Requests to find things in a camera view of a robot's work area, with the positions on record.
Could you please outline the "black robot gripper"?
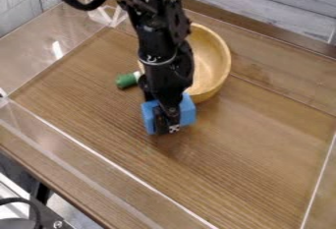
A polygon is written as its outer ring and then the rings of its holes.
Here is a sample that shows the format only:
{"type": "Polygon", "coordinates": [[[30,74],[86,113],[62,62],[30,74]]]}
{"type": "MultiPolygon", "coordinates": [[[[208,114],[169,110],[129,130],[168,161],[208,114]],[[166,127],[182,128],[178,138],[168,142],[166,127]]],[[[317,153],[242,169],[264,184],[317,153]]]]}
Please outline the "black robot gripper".
{"type": "Polygon", "coordinates": [[[186,37],[190,20],[182,0],[117,0],[137,36],[144,91],[165,109],[176,109],[193,83],[194,61],[186,37]]]}

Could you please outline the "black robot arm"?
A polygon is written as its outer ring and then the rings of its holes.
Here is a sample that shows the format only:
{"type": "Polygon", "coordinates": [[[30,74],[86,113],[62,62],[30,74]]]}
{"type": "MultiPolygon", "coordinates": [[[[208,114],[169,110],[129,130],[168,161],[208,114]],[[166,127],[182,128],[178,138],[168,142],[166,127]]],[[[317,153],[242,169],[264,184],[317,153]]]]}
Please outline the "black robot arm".
{"type": "MultiPolygon", "coordinates": [[[[81,11],[97,9],[106,0],[82,3],[62,0],[81,11]]],[[[185,90],[193,84],[194,56],[188,35],[192,22],[182,0],[114,0],[128,14],[137,36],[137,60],[144,68],[138,87],[146,132],[174,133],[182,127],[182,105],[192,102],[185,90]]]]}

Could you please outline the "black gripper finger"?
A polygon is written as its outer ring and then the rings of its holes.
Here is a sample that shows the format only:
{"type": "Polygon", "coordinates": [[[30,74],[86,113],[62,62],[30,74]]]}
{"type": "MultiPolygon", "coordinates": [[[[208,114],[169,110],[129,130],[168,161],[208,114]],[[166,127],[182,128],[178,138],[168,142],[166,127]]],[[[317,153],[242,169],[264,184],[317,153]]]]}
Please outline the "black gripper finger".
{"type": "Polygon", "coordinates": [[[173,134],[180,131],[180,109],[164,108],[157,105],[153,108],[153,128],[157,135],[173,134]]]}

